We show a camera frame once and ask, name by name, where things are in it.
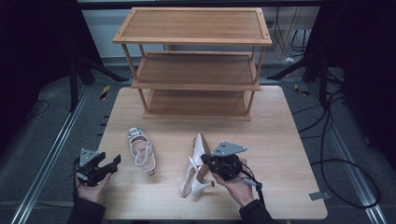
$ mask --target wooden table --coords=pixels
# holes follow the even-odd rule
[[[273,218],[327,216],[324,202],[309,197],[318,185],[280,87],[256,92],[251,121],[142,119],[143,111],[137,90],[120,90],[98,148],[106,153],[103,164],[121,154],[119,170],[104,196],[106,219],[240,219],[239,205],[223,186],[206,188],[199,197],[183,198],[179,193],[198,133],[211,149],[222,140],[247,147],[238,155],[247,159],[263,183],[264,200]],[[142,128],[154,146],[155,175],[134,165],[127,137],[132,127]]]

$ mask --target wire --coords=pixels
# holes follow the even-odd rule
[[[338,97],[338,98],[336,98],[336,99],[332,100],[332,103],[336,102],[337,100],[343,99],[343,98],[344,98],[344,96],[340,96],[340,97]],[[316,106],[318,106],[318,105],[313,105],[313,106],[310,106],[310,107],[308,107],[308,108],[305,108],[305,109],[299,110],[299,111],[297,111],[297,112],[294,112],[294,114],[296,114],[296,113],[300,113],[300,112],[303,112],[303,111],[305,111],[305,110],[308,110],[308,109],[314,108],[314,107],[316,107]],[[330,124],[329,128],[326,130],[325,134],[326,134],[326,133],[328,133],[328,132],[329,132],[329,130],[330,130],[331,128],[332,128],[332,123]],[[322,134],[320,134],[320,135],[315,135],[315,136],[301,137],[301,139],[317,138],[317,137],[321,137],[321,136],[322,136]]]
[[[81,185],[81,183],[78,183],[78,186],[77,186],[77,180],[76,180],[76,173],[77,173],[76,171],[78,171],[78,162],[79,162],[79,156],[73,160],[73,174],[72,174],[72,176],[73,176],[73,192],[72,192],[72,195],[73,195],[74,202],[78,198],[78,188],[79,188],[79,185]]]
[[[311,129],[312,127],[314,127],[314,126],[316,126],[318,123],[320,123],[320,121],[321,121],[321,120],[324,118],[324,116],[327,114],[327,112],[328,112],[328,110],[329,110],[328,108],[330,108],[330,104],[331,104],[331,102],[332,102],[332,98],[334,97],[334,95],[339,94],[340,92],[341,92],[341,90],[338,90],[338,91],[336,91],[335,93],[333,93],[333,94],[330,96],[331,100],[329,101],[329,103],[327,103],[327,104],[325,105],[324,112],[323,112],[323,114],[320,116],[320,118],[319,118],[317,121],[315,121],[313,124],[309,125],[308,127],[299,130],[298,132],[299,132],[299,133],[305,132],[306,130]]]
[[[304,112],[305,110],[309,110],[309,109],[315,108],[315,107],[317,107],[317,106],[318,106],[318,105],[312,105],[312,106],[309,106],[308,108],[301,109],[301,110],[297,110],[297,111],[295,111],[295,112],[293,112],[293,113],[291,113],[291,114],[292,114],[292,115],[295,115],[295,114]]]
[[[46,104],[47,104],[47,107],[46,107],[42,112],[40,112],[40,113],[27,116],[26,120],[28,120],[29,118],[33,118],[33,117],[37,117],[37,116],[43,115],[43,114],[50,108],[50,103],[49,103],[48,101],[39,100],[39,101],[36,101],[36,103],[46,103]]]
[[[288,57],[291,57],[291,58],[302,56],[303,54],[290,54],[286,50],[286,44],[285,44],[285,41],[283,39],[282,32],[280,31],[280,26],[279,26],[278,19],[279,19],[279,7],[276,7],[276,21],[275,21],[275,27],[274,27],[274,34],[275,34],[276,42],[279,44],[280,48],[282,49],[283,54],[288,56]],[[276,27],[279,30],[280,38],[281,38],[282,41],[279,41],[279,39],[276,36]]]
[[[357,207],[357,208],[360,208],[360,209],[366,209],[366,208],[374,207],[374,206],[376,206],[376,205],[379,203],[379,201],[380,201],[380,198],[381,198],[380,190],[379,190],[379,187],[375,184],[374,180],[370,177],[370,175],[369,175],[363,168],[361,168],[359,165],[357,165],[356,163],[353,163],[353,162],[351,162],[351,161],[345,161],[345,160],[340,160],[340,159],[327,159],[327,160],[323,160],[324,135],[325,135],[325,132],[326,132],[327,123],[329,122],[329,119],[330,119],[330,116],[331,116],[331,102],[332,102],[332,98],[334,97],[334,95],[335,95],[335,94],[332,94],[332,95],[330,96],[330,98],[329,98],[329,100],[328,100],[329,103],[327,103],[327,105],[328,105],[328,108],[327,108],[327,110],[328,110],[328,115],[327,115],[327,118],[326,118],[326,121],[325,121],[323,130],[322,130],[322,137],[321,137],[321,141],[320,141],[320,160],[311,163],[311,166],[320,164],[320,172],[321,172],[321,174],[322,174],[324,183],[326,184],[327,188],[328,188],[337,198],[339,198],[339,199],[340,199],[341,201],[343,201],[344,203],[347,203],[347,204],[349,204],[349,205],[351,205],[351,206],[353,206],[353,207]],[[323,166],[323,164],[324,164],[325,162],[331,162],[331,161],[346,162],[347,164],[352,165],[352,166],[355,166],[356,168],[360,169],[360,170],[366,175],[366,177],[368,177],[369,180],[372,182],[372,186],[375,187],[375,192],[376,192],[376,199],[375,199],[375,202],[373,202],[372,204],[369,204],[369,205],[360,205],[360,204],[352,203],[351,201],[349,201],[349,200],[347,200],[346,198],[342,197],[337,191],[335,191],[335,190],[330,186],[329,181],[327,180],[327,177],[326,177],[326,175],[325,175],[325,173],[324,173],[324,166]]]
[[[298,31],[299,31],[299,30],[295,30],[295,31],[294,31],[293,39],[291,40],[291,48],[292,48],[294,51],[304,52],[304,51],[305,51],[305,48],[306,48],[306,46],[305,46],[306,30],[304,30],[303,44],[302,44],[300,47],[296,47],[296,46],[293,45],[294,40],[297,39],[297,33],[298,33]]]
[[[244,163],[242,163],[242,165],[245,166],[248,169],[248,171],[251,173],[251,176],[253,176],[253,178],[256,178],[254,176],[253,172],[250,170],[250,168],[248,168],[248,166],[246,166]]]

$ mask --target hand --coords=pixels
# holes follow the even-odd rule
[[[79,186],[77,196],[93,203],[101,203],[103,192],[105,191],[105,187],[107,186],[108,182],[110,182],[110,178],[111,173],[108,173],[105,178],[98,183],[97,186],[88,187],[84,184],[80,184],[78,177],[76,176],[76,184]]]
[[[247,164],[247,160],[239,160],[243,164]],[[248,178],[245,174],[240,173],[237,178],[231,179],[229,181],[224,181],[219,175],[212,175],[216,179],[218,184],[224,186],[224,188],[226,188],[230,192],[233,199],[242,207],[246,206],[248,203],[251,203],[254,200],[251,185],[245,183],[244,181],[244,178]]]

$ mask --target shelf board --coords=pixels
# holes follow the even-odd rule
[[[144,119],[250,120],[243,91],[151,90]]]
[[[259,91],[248,52],[146,52],[134,89]]]
[[[272,45],[261,8],[133,7],[119,44]]]

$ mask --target black sleeve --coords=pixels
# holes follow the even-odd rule
[[[239,214],[245,224],[276,224],[260,200],[254,200],[239,209]]]
[[[105,211],[106,208],[99,203],[78,198],[73,206],[72,214],[67,220],[67,224],[100,224]]]

